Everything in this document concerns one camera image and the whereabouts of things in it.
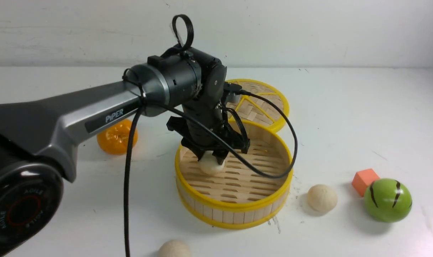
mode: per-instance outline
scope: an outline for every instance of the robotic arm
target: robotic arm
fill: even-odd
[[[190,44],[181,47],[179,41],[163,55],[127,69],[122,81],[38,101],[0,104],[0,256],[39,232],[55,214],[63,194],[62,178],[76,178],[78,145],[138,109],[153,117],[166,111],[158,104],[182,105],[185,114],[246,153],[248,138],[228,125],[223,112],[227,101],[237,100],[234,92],[241,87],[225,83],[225,78],[226,67],[218,58]],[[221,164],[228,154],[182,117],[171,117],[167,128],[179,133],[182,145],[198,159],[213,151]]]

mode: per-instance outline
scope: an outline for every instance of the yellow rim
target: yellow rim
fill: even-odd
[[[272,90],[274,93],[259,93],[258,95],[262,96],[262,95],[277,95],[280,97],[281,101],[283,102],[283,113],[288,117],[290,115],[290,105],[288,104],[288,100],[286,99],[286,97],[280,92],[278,91],[276,88],[274,88],[273,86],[266,84],[262,81],[258,81],[258,80],[250,80],[250,79],[234,79],[234,80],[228,80],[227,82],[229,83],[237,83],[237,82],[252,82],[252,83],[258,83],[262,86],[265,86],[266,88],[269,88],[270,90]],[[269,127],[267,127],[268,130],[277,133],[279,132],[284,125],[286,124],[285,119],[283,119],[282,117],[277,120],[274,121],[274,123],[272,125],[270,125]]]
[[[258,225],[261,225],[262,223],[270,220],[271,218],[273,218],[275,215],[277,215],[277,213],[283,208],[283,205],[285,205],[286,203],[286,199],[288,197],[285,197],[285,200],[283,200],[283,202],[280,204],[280,206],[277,208],[277,210],[275,210],[274,212],[272,212],[271,214],[269,214],[269,216],[266,216],[264,218],[261,218],[260,220],[251,222],[251,223],[245,223],[245,224],[229,224],[229,223],[222,223],[219,221],[214,221],[210,218],[207,218],[206,216],[198,213],[196,210],[192,209],[187,202],[185,202],[183,196],[180,194],[179,192],[179,197],[180,200],[182,201],[184,207],[196,218],[198,218],[201,221],[204,221],[207,224],[210,224],[212,226],[215,227],[219,227],[222,229],[231,229],[231,230],[242,230],[242,229],[248,229],[248,228],[252,228]]]
[[[262,129],[266,130],[266,127],[263,127],[262,125],[257,124],[255,122],[244,120],[243,123],[250,124],[250,125],[253,125],[256,127],[260,127]],[[271,133],[273,136],[275,136],[275,138],[277,138],[281,142],[282,146],[286,149],[286,152],[288,153],[288,159],[291,160],[291,153],[290,153],[290,150],[288,149],[288,147],[286,146],[285,142],[277,134],[273,133],[270,130],[267,130],[267,131],[269,133]],[[281,197],[286,192],[286,190],[288,190],[290,183],[291,183],[291,179],[293,177],[294,170],[292,169],[291,172],[288,174],[288,177],[286,178],[283,185],[275,193],[269,195],[268,197],[266,197],[262,200],[252,202],[252,203],[220,202],[220,201],[214,200],[210,197],[207,197],[204,194],[197,192],[196,189],[192,188],[192,186],[190,186],[187,183],[187,181],[183,177],[182,173],[180,172],[180,150],[181,149],[182,149],[182,146],[180,145],[178,150],[177,150],[177,153],[175,155],[175,174],[176,174],[176,177],[178,178],[178,182],[180,182],[180,184],[183,186],[184,190],[186,190],[186,192],[194,200],[197,200],[200,203],[202,203],[203,205],[207,205],[209,207],[212,207],[212,208],[215,208],[218,210],[242,212],[242,211],[251,211],[251,210],[257,210],[259,208],[264,208],[267,205],[270,205],[273,202],[275,202],[279,197]]]

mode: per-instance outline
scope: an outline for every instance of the black cable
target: black cable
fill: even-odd
[[[268,178],[282,178],[286,175],[288,175],[291,171],[291,169],[294,166],[295,160],[296,160],[296,156],[297,156],[297,137],[296,137],[296,133],[294,131],[293,126],[291,125],[290,121],[288,120],[288,117],[283,113],[282,110],[280,110],[275,104],[273,104],[271,101],[265,99],[266,102],[270,105],[272,105],[272,107],[274,107],[278,112],[280,112],[280,114],[282,115],[282,117],[285,119],[286,123],[288,124],[288,126],[290,127],[290,130],[293,134],[294,137],[294,154],[293,154],[293,159],[290,163],[290,165],[288,166],[288,168],[286,169],[286,171],[280,175],[270,175],[270,174],[266,174],[260,170],[258,170],[255,166],[253,166],[251,163],[249,163],[245,158],[243,158],[239,153],[236,152],[236,150],[234,150],[230,145],[228,145],[228,143],[226,143],[224,140],[222,140],[218,135],[216,135],[215,133],[213,133],[211,130],[209,130],[207,127],[205,127],[204,124],[200,123],[198,120],[194,119],[192,116],[189,116],[187,114],[185,114],[184,112],[179,111],[178,109],[169,107],[165,104],[162,103],[153,103],[153,102],[149,102],[149,104],[151,105],[156,105],[158,107],[161,107],[163,109],[166,109],[170,112],[173,112],[181,117],[184,117],[185,119],[189,120],[190,122],[194,123],[195,125],[199,126],[201,129],[203,129],[205,132],[208,133],[208,135],[210,135],[210,137],[212,137],[213,139],[215,139],[218,143],[222,144],[224,147],[226,147],[226,149],[232,153],[234,155],[234,157],[236,157],[241,163],[243,163],[244,165],[246,165],[248,168],[250,168],[252,171],[254,171],[256,174],[259,174],[263,177],[268,177]]]
[[[134,144],[134,134],[136,132],[137,122],[142,113],[142,110],[145,106],[145,99],[142,85],[139,82],[134,82],[132,80],[128,80],[127,72],[131,71],[131,73],[135,76],[137,81],[139,81],[139,76],[132,69],[126,69],[123,72],[122,79],[125,82],[132,83],[137,86],[140,90],[139,97],[139,107],[137,109],[136,115],[132,119],[131,128],[129,130],[128,137],[128,145],[126,151],[126,162],[125,162],[125,176],[124,176],[124,185],[123,185],[123,223],[124,223],[124,237],[125,237],[125,254],[126,257],[131,257],[131,250],[129,246],[129,176],[131,173],[131,156],[132,156],[132,145]]]
[[[182,18],[187,28],[187,41],[184,43],[184,45],[182,45],[183,42],[181,42],[179,32],[177,30],[178,18]],[[186,50],[190,49],[191,45],[193,44],[194,28],[193,28],[193,23],[191,22],[188,16],[186,16],[185,14],[179,14],[174,16],[174,18],[172,19],[172,30],[174,31],[175,37],[177,39],[177,45],[167,49],[163,54],[161,54],[161,57],[163,58],[185,52]]]
[[[247,143],[248,142],[248,135],[246,134],[246,129],[244,127],[244,123],[240,119],[240,117],[237,114],[236,110],[232,109],[232,108],[226,108],[226,110],[233,115],[234,120],[236,121],[237,126],[239,127],[240,134],[241,134],[241,136],[243,138],[243,142],[244,142],[244,144]]]
[[[126,257],[131,256],[129,248],[129,175],[131,171],[131,155],[132,145],[134,141],[134,133],[136,131],[136,125],[139,120],[140,114],[142,113],[141,108],[137,109],[134,119],[132,119],[131,128],[129,131],[128,146],[126,152],[126,163],[125,163],[125,179],[123,187],[123,216],[124,216],[124,230],[125,230],[125,252]]]
[[[182,18],[182,20],[185,23],[185,26],[187,27],[187,41],[182,46],[182,48],[179,49],[179,52],[184,52],[184,51],[188,50],[191,47],[191,45],[193,44],[193,40],[194,40],[193,23],[191,22],[189,17],[186,16],[185,14],[179,14],[179,15],[174,16],[174,18],[172,18],[172,29],[174,31],[175,37],[177,38],[177,42],[179,43],[179,45],[181,45],[182,42],[180,41],[179,32],[177,31],[177,19],[178,18]]]

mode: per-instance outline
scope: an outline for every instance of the orange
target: orange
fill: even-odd
[[[99,133],[96,138],[99,147],[106,153],[111,155],[123,155],[127,152],[129,131],[131,130],[132,122],[128,119],[109,127],[107,130]],[[132,147],[137,143],[137,129],[134,132],[134,140]]]

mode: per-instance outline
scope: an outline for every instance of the red ring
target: red ring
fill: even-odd
[[[22,222],[22,223],[13,223],[13,222],[11,221],[11,212],[12,212],[12,209],[15,207],[15,205],[21,203],[22,201],[24,201],[24,200],[26,200],[26,199],[28,199],[28,198],[33,198],[33,199],[36,200],[36,202],[37,202],[37,208],[36,208],[36,211],[34,212],[34,215],[33,215],[31,218],[27,219],[26,221],[24,221],[24,222]],[[34,218],[39,214],[40,209],[41,209],[41,200],[40,200],[40,198],[37,197],[36,195],[27,195],[27,196],[22,197],[22,198],[20,198],[19,200],[17,200],[17,201],[16,201],[16,202],[11,206],[11,208],[10,208],[9,211],[7,212],[7,222],[8,222],[10,225],[12,225],[12,226],[24,226],[24,225],[26,225],[27,223],[29,223],[30,221],[32,221],[32,220],[33,220],[33,219],[34,219]]]

